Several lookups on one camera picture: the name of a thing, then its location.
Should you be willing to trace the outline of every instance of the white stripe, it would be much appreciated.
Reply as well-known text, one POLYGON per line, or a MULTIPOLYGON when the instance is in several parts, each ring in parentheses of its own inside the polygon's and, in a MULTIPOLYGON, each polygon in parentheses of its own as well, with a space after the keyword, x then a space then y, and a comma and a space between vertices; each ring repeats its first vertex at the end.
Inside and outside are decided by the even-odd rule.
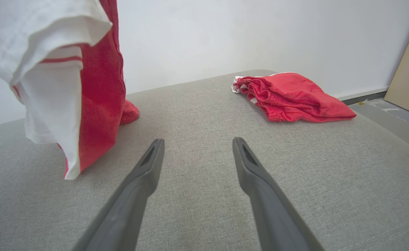
POLYGON ((268 77, 272 77, 272 76, 277 75, 277 74, 283 74, 283 73, 274 73, 274 74, 272 74, 272 75, 269 75, 268 77))
POLYGON ((50 68, 61 68, 61 67, 72 67, 77 66, 79 70, 83 69, 83 62, 79 60, 69 60, 65 62, 51 62, 51 63, 39 63, 34 69, 50 69, 50 68))
POLYGON ((82 50, 79 46, 57 48, 54 51, 51 51, 45 59, 63 59, 74 56, 82 58, 82 50))

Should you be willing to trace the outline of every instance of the gray fabric surface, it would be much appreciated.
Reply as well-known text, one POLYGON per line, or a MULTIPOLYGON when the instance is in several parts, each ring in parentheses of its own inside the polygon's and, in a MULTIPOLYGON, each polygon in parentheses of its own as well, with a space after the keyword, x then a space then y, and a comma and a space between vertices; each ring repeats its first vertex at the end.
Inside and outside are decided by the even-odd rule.
POLYGON ((360 113, 362 116, 379 124, 409 144, 409 123, 407 121, 400 119, 377 106, 371 105, 368 102, 364 102, 362 105, 349 105, 349 107, 356 113, 360 113))
POLYGON ((166 140, 137 250, 259 250, 232 139, 243 137, 326 250, 409 250, 409 145, 358 115, 274 123, 233 73, 128 95, 141 117, 75 181, 56 145, 0 125, 0 250, 69 250, 150 142, 166 140))

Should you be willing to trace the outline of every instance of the white fabric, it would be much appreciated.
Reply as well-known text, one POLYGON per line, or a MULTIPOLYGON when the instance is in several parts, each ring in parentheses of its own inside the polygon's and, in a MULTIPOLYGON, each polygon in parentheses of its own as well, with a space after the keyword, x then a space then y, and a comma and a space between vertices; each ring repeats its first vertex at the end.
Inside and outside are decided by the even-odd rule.
POLYGON ((80 69, 76 62, 71 62, 70 66, 39 64, 28 71, 18 85, 27 111, 26 137, 34 143, 58 143, 61 146, 68 162, 66 180, 73 180, 80 174, 80 69))
POLYGON ((99 0, 0 0, 0 78, 26 106, 26 137, 63 149, 67 180, 80 173, 82 111, 82 53, 71 45, 94 46, 111 25, 99 0))
POLYGON ((98 0, 0 0, 0 78, 16 84, 54 49, 94 45, 110 27, 98 0))
MULTIPOLYGON (((239 78, 243 78, 243 77, 242 76, 235 76, 234 84, 238 81, 239 78)), ((231 85, 231 89, 232 89, 233 93, 240 93, 241 92, 240 89, 237 89, 237 87, 234 86, 234 85, 231 85)))

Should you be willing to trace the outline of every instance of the red towel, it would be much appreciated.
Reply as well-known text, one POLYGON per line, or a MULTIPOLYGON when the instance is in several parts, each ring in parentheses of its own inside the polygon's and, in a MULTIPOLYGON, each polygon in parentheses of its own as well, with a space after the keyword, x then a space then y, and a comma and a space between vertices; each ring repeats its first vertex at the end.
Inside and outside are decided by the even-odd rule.
POLYGON ((83 55, 80 171, 115 144, 120 124, 139 117, 138 108, 125 100, 116 0, 100 0, 100 3, 113 26, 95 46, 80 45, 83 55))
POLYGON ((297 73, 264 77, 236 77, 233 92, 242 92, 262 108, 269 121, 329 122, 353 119, 356 114, 344 103, 322 91, 297 73))

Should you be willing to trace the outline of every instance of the gray floor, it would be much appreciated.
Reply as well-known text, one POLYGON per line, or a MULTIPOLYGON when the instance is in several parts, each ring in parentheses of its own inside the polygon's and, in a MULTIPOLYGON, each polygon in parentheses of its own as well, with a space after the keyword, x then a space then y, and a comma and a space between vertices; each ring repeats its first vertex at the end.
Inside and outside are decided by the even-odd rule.
POLYGON ((409 111, 382 98, 366 100, 351 109, 374 121, 409 144, 409 111))

